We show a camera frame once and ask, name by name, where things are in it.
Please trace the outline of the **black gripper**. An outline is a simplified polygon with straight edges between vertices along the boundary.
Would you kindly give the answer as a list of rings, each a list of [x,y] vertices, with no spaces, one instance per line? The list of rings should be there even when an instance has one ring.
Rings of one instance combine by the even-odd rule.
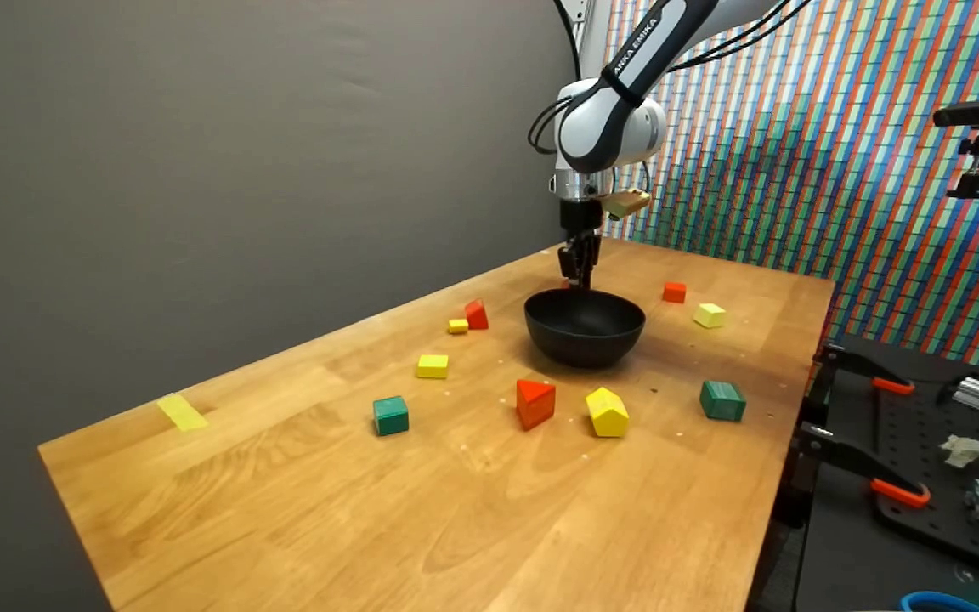
[[[563,201],[561,205],[563,246],[556,247],[556,267],[563,279],[591,290],[591,273],[600,247],[600,205],[599,201]]]

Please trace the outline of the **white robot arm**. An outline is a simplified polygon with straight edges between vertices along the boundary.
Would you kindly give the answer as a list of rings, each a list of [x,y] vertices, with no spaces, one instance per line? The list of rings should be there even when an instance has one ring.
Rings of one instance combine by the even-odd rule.
[[[554,176],[563,246],[561,274],[589,290],[600,246],[600,174],[645,157],[667,123],[650,102],[659,76],[696,42],[754,21],[766,0],[657,0],[611,60],[556,92]]]

